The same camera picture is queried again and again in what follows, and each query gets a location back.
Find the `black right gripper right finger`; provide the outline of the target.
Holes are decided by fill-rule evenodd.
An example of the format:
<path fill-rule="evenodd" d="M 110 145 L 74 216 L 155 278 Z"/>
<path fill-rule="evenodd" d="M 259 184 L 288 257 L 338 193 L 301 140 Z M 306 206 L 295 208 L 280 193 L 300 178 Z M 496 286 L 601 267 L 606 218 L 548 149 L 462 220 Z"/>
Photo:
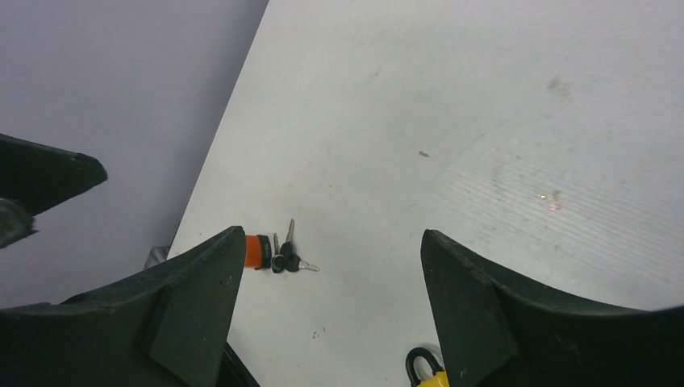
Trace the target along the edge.
<path fill-rule="evenodd" d="M 683 309 L 582 298 L 423 233 L 423 276 L 453 386 L 680 386 Z"/>

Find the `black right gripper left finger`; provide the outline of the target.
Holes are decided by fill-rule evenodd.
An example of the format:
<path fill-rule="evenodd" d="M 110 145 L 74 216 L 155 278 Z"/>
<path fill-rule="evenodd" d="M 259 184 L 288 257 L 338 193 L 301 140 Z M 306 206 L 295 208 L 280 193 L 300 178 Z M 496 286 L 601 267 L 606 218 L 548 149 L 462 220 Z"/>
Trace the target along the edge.
<path fill-rule="evenodd" d="M 246 236 L 189 251 L 60 304 L 1 312 L 4 386 L 244 386 L 227 337 Z"/>

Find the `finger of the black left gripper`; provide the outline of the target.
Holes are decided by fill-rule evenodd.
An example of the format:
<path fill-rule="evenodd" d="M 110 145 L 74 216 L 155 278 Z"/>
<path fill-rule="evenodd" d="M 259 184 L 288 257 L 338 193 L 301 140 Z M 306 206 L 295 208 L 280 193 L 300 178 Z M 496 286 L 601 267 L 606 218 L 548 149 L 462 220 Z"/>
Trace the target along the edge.
<path fill-rule="evenodd" d="M 102 184 L 92 156 L 1 135 L 1 247 L 37 232 L 35 217 Z"/>

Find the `yellow padlock with keys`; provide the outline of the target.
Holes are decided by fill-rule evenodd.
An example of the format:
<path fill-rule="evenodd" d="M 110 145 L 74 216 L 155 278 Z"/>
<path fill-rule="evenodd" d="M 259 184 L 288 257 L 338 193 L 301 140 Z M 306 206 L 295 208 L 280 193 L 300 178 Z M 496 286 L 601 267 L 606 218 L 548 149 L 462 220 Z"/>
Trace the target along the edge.
<path fill-rule="evenodd" d="M 412 387 L 449 387 L 444 367 L 425 347 L 413 347 L 406 355 L 404 366 Z"/>

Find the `orange padlock with keys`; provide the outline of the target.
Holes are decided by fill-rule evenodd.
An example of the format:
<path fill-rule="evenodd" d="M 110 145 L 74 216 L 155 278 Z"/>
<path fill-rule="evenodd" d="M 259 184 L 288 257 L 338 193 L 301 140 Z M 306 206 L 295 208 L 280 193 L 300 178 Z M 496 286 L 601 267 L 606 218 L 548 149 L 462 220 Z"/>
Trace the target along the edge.
<path fill-rule="evenodd" d="M 277 233 L 267 235 L 245 236 L 244 267 L 255 270 L 270 270 L 272 273 L 296 273 L 311 271 L 317 273 L 320 268 L 303 260 L 297 253 L 293 236 L 294 220 L 291 219 L 285 241 L 279 242 Z"/>

